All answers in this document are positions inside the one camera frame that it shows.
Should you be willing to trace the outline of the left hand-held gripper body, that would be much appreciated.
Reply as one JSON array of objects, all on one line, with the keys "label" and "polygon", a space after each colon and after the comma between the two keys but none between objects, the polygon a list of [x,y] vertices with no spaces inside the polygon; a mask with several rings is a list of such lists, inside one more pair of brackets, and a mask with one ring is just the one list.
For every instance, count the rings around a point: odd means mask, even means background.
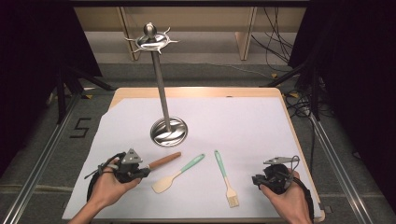
[{"label": "left hand-held gripper body", "polygon": [[132,148],[130,148],[128,152],[121,155],[120,159],[116,163],[118,166],[116,178],[121,183],[128,183],[136,178],[140,178],[142,176],[139,169],[139,164],[141,162],[142,159]]}]

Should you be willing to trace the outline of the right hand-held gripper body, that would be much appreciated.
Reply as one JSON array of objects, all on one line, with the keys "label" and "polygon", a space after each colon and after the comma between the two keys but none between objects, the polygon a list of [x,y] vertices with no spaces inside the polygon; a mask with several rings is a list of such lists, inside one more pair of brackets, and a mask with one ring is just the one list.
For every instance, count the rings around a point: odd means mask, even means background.
[{"label": "right hand-held gripper body", "polygon": [[284,193],[293,179],[293,175],[286,166],[288,162],[293,162],[293,158],[275,157],[264,162],[268,164],[268,167],[264,169],[265,185],[276,194]]}]

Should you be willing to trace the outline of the aluminium floor rail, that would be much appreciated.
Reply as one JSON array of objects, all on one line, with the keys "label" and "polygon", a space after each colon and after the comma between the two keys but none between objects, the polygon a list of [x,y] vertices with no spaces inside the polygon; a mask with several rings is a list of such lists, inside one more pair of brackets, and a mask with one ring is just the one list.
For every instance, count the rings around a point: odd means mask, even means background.
[{"label": "aluminium floor rail", "polygon": [[343,163],[340,161],[330,138],[326,134],[322,124],[317,120],[314,115],[309,116],[313,123],[315,133],[318,137],[324,153],[332,167],[334,174],[341,186],[341,189],[346,196],[346,199],[360,224],[374,224],[371,216],[368,213],[367,207],[363,202],[361,196],[359,195],[355,185],[352,183],[347,170],[345,169]]},{"label": "aluminium floor rail", "polygon": [[35,165],[33,166],[30,174],[28,175],[23,185],[20,187],[17,197],[15,198],[12,205],[9,207],[5,218],[0,221],[0,224],[18,224],[27,204],[29,203],[35,191],[37,183],[39,182],[41,176],[47,168],[51,156],[61,140],[65,127],[67,126],[79,99],[80,96],[77,94],[71,96],[70,102],[66,107],[64,117],[56,123],[56,126],[51,133],[47,144],[41,151],[41,154],[38,157]]}]

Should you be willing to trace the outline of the green handle cream spatula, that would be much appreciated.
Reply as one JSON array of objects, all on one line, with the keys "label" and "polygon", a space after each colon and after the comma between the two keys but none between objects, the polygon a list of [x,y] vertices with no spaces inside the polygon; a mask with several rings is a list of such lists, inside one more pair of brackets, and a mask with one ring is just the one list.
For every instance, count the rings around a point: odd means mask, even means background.
[{"label": "green handle cream spatula", "polygon": [[168,190],[172,186],[174,180],[178,176],[180,176],[181,174],[183,174],[184,172],[189,170],[191,167],[193,167],[195,164],[197,164],[204,158],[205,158],[205,154],[198,155],[197,157],[195,157],[194,159],[189,161],[186,165],[184,165],[180,170],[178,170],[176,173],[174,173],[173,175],[165,176],[165,177],[161,178],[160,180],[158,180],[157,182],[155,182],[151,186],[151,188],[154,190],[155,193],[162,193],[162,192]]}]

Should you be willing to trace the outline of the person's right hand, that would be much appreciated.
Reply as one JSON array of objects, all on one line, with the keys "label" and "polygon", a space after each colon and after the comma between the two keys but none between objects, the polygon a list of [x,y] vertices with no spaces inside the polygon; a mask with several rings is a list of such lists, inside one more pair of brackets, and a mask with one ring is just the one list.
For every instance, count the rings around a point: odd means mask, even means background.
[{"label": "person's right hand", "polygon": [[275,194],[264,185],[260,189],[288,224],[313,224],[304,191],[297,183],[292,182],[283,194]]}]

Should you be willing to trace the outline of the wooden handle wire whisk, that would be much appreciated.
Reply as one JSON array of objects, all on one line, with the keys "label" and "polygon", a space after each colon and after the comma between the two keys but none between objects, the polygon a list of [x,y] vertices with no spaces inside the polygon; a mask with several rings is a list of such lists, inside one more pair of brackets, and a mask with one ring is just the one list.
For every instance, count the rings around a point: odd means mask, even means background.
[{"label": "wooden handle wire whisk", "polygon": [[150,164],[148,165],[148,168],[149,168],[150,170],[154,170],[154,169],[156,169],[156,168],[158,168],[158,167],[160,167],[160,166],[162,166],[162,165],[164,165],[164,164],[166,164],[166,163],[168,163],[168,162],[170,162],[170,161],[173,161],[173,160],[179,158],[180,156],[181,156],[181,153],[180,153],[180,152],[173,153],[173,154],[171,154],[171,155],[168,155],[168,156],[166,156],[166,157],[163,157],[163,158],[161,158],[161,159],[158,159],[158,160],[156,160],[156,161],[150,163]]}]

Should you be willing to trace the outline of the black metal stand legs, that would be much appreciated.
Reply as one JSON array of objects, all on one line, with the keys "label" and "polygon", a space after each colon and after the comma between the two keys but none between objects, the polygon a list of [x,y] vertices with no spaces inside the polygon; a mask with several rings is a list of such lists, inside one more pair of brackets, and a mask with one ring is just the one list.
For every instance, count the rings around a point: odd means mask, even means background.
[{"label": "black metal stand legs", "polygon": [[274,88],[295,75],[300,75],[295,86],[303,91],[309,91],[309,111],[316,120],[319,120],[318,113],[318,69],[315,62],[305,60],[303,63],[287,72],[282,77],[264,85],[264,88]]},{"label": "black metal stand legs", "polygon": [[61,123],[66,117],[66,100],[64,87],[67,87],[72,94],[82,94],[83,87],[79,82],[79,79],[83,78],[88,80],[92,84],[102,88],[106,91],[115,91],[116,88],[105,83],[104,81],[93,77],[88,73],[77,69],[73,66],[64,65],[62,66],[56,75],[56,91],[58,99],[58,123]]}]

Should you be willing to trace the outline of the white table sheet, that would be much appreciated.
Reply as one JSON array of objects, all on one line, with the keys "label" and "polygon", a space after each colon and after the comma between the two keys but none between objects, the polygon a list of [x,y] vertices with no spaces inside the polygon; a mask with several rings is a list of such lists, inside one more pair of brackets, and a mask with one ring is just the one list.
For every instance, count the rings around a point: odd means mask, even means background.
[{"label": "white table sheet", "polygon": [[[289,115],[276,97],[171,98],[172,115],[188,126],[186,139],[176,147],[159,147],[149,131],[161,115],[156,98],[124,99],[101,118],[98,131],[86,159],[64,218],[73,217],[85,204],[88,177],[100,163],[130,148],[144,163],[176,151],[181,156],[159,169],[117,203],[98,214],[100,220],[187,222],[262,222],[275,218],[276,210],[252,183],[251,177],[262,172],[264,162],[274,157],[301,153]],[[226,185],[214,151],[218,150],[239,205],[231,208]],[[205,158],[178,176],[172,186],[155,193],[151,186],[173,175],[200,154]]]}]

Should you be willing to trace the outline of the black curtain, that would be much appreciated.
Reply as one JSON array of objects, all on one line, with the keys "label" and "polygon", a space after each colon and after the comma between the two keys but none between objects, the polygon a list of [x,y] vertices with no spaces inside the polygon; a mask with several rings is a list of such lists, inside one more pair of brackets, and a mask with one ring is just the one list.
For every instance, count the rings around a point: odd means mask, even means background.
[{"label": "black curtain", "polygon": [[70,0],[0,0],[0,177],[22,149],[63,65],[101,75]]},{"label": "black curtain", "polygon": [[318,59],[333,110],[396,212],[396,0],[310,0],[290,65],[335,20]]}]

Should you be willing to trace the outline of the metal utensil rack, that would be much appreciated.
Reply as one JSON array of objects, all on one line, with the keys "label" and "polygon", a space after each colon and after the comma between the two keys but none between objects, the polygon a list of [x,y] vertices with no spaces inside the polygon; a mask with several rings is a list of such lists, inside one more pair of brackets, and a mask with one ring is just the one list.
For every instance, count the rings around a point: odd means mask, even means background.
[{"label": "metal utensil rack", "polygon": [[183,119],[171,117],[169,114],[166,93],[163,83],[163,73],[160,63],[162,49],[170,43],[174,43],[167,34],[170,29],[159,32],[152,22],[148,22],[143,27],[144,34],[136,39],[127,38],[136,45],[134,53],[148,51],[151,55],[154,74],[157,80],[157,87],[163,111],[163,117],[158,119],[150,129],[150,138],[159,147],[175,147],[180,145],[188,135],[188,126]]}]

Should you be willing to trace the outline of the light wooden furniture frame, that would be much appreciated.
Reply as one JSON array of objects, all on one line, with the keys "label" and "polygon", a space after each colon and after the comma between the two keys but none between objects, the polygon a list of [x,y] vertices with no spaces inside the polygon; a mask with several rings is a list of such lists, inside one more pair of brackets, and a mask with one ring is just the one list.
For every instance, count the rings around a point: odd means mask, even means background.
[{"label": "light wooden furniture frame", "polygon": [[233,32],[240,59],[248,58],[250,35],[299,31],[303,7],[76,7],[78,20],[86,32],[122,32],[128,38],[143,34],[151,22],[158,30],[175,32]]}]

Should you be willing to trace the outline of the person's left hand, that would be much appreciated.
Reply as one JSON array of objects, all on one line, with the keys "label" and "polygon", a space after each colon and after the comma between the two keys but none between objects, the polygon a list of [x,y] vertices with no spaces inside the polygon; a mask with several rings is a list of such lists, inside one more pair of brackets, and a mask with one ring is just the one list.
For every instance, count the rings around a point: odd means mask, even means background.
[{"label": "person's left hand", "polygon": [[92,188],[92,195],[88,204],[104,208],[116,203],[127,191],[135,188],[141,182],[137,178],[128,183],[121,183],[113,174],[113,169],[109,166],[99,175]]}]

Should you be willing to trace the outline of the green handle pastry brush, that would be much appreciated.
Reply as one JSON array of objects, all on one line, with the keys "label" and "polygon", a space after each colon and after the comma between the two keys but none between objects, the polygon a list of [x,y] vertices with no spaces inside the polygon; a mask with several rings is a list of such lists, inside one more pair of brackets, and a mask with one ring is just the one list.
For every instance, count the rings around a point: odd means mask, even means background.
[{"label": "green handle pastry brush", "polygon": [[229,204],[229,206],[231,208],[234,208],[234,207],[239,205],[238,195],[237,195],[236,191],[232,188],[232,186],[230,184],[230,181],[228,179],[228,176],[227,176],[227,173],[226,173],[223,161],[222,161],[222,157],[221,157],[219,151],[215,150],[214,154],[215,154],[215,158],[216,158],[216,161],[218,163],[220,172],[222,174],[224,183],[226,185],[226,198],[227,198],[228,204]]}]

